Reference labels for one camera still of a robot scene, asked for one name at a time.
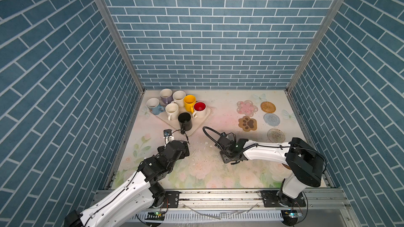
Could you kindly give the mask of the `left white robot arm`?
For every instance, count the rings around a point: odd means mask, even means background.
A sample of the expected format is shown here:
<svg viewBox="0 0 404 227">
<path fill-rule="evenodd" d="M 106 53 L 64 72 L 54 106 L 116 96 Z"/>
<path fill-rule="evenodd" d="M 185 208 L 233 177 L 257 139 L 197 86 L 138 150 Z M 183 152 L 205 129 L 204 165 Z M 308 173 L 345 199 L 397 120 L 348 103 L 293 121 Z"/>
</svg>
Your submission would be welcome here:
<svg viewBox="0 0 404 227">
<path fill-rule="evenodd" d="M 188 143 L 172 140 L 158 147 L 158 154 L 144 159 L 137 171 L 104 199 L 81 213 L 70 212 L 65 227 L 119 227 L 130 217 L 150 207 L 160 207 L 165 190 L 159 184 L 178 160 L 189 156 Z"/>
</svg>

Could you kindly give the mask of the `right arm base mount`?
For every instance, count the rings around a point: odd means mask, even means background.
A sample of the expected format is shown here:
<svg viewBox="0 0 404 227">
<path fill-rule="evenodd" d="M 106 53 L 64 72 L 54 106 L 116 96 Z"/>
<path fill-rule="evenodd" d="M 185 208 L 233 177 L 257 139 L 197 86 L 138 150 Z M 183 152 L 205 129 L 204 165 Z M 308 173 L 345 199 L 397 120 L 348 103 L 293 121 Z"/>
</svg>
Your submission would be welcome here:
<svg viewBox="0 0 404 227">
<path fill-rule="evenodd" d="M 260 195 L 263 199 L 265 208 L 276 208 L 276 207 L 291 208 L 294 206 L 300 206 L 300 207 L 307 206 L 306 199 L 302 192 L 295 199 L 284 195 L 280 190 L 278 191 L 263 190 L 260 192 Z"/>
</svg>

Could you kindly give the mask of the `brown paw coaster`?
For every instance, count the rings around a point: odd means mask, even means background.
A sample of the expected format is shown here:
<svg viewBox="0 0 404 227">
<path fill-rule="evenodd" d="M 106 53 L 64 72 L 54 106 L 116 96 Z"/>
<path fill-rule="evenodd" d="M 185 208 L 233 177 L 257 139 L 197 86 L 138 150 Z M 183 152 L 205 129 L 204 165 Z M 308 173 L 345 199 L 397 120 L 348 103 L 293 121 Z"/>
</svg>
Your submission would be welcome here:
<svg viewBox="0 0 404 227">
<path fill-rule="evenodd" d="M 244 116 L 238 120 L 238 126 L 245 132 L 257 130 L 257 121 L 248 116 Z"/>
</svg>

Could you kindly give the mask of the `blue woven round coaster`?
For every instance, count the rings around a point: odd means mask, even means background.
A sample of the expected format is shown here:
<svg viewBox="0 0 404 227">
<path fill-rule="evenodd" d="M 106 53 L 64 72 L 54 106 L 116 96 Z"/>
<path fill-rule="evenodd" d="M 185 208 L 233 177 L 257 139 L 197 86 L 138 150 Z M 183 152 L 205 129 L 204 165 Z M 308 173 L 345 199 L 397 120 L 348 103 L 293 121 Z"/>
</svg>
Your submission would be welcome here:
<svg viewBox="0 0 404 227">
<path fill-rule="evenodd" d="M 266 113 L 263 116 L 264 122 L 272 127 L 277 127 L 280 125 L 280 118 L 274 113 Z"/>
</svg>

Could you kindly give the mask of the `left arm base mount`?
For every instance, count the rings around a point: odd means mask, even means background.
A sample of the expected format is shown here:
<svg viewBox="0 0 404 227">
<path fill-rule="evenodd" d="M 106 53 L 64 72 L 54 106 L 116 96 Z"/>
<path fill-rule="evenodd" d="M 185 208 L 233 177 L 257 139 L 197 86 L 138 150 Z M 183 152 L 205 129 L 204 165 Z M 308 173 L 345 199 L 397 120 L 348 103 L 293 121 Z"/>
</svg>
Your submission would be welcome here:
<svg viewBox="0 0 404 227">
<path fill-rule="evenodd" d="M 179 191 L 165 191 L 154 197 L 152 208 L 178 208 Z"/>
</svg>

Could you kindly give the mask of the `pink flower coaster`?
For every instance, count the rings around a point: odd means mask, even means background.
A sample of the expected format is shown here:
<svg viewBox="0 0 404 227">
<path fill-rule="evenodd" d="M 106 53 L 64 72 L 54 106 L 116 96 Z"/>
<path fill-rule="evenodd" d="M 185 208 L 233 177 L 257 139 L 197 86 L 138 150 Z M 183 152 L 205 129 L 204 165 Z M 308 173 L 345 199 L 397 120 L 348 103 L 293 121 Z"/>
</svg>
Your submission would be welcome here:
<svg viewBox="0 0 404 227">
<path fill-rule="evenodd" d="M 244 116 L 253 117 L 258 112 L 258 107 L 251 100 L 239 101 L 236 105 L 237 113 Z"/>
</svg>

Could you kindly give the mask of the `woven rattan coaster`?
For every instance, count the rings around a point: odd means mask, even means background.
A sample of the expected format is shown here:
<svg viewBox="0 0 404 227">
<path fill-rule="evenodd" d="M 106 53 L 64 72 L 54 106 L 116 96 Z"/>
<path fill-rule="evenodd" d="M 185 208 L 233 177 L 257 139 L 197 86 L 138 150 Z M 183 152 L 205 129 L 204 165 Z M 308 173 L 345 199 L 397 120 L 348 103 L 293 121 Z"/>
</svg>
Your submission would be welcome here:
<svg viewBox="0 0 404 227">
<path fill-rule="evenodd" d="M 276 106 L 271 102 L 262 102 L 260 108 L 265 113 L 272 114 L 276 111 Z"/>
</svg>

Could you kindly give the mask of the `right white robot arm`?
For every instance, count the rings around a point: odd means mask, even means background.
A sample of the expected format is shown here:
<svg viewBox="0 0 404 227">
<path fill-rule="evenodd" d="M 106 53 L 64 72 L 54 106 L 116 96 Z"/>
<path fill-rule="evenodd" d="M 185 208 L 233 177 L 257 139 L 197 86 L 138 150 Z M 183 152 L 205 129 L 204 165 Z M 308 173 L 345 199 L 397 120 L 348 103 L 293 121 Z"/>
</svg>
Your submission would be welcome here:
<svg viewBox="0 0 404 227">
<path fill-rule="evenodd" d="M 283 204 L 293 203 L 308 188 L 322 183 L 325 158 L 300 138 L 286 143 L 260 143 L 248 139 L 230 140 L 222 134 L 215 141 L 224 163 L 238 164 L 247 160 L 267 160 L 286 165 L 291 174 L 277 193 Z"/>
</svg>

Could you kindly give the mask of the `multicolour stitched round coaster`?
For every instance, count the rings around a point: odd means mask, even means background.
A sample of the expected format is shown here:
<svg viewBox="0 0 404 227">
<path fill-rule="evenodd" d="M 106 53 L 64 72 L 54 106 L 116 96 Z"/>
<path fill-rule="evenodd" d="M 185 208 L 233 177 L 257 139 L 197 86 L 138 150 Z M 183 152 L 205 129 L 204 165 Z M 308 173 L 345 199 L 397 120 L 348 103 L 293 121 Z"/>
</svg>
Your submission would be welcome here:
<svg viewBox="0 0 404 227">
<path fill-rule="evenodd" d="M 284 143 L 286 141 L 285 134 L 279 129 L 270 129 L 267 132 L 268 139 L 273 143 Z"/>
</svg>

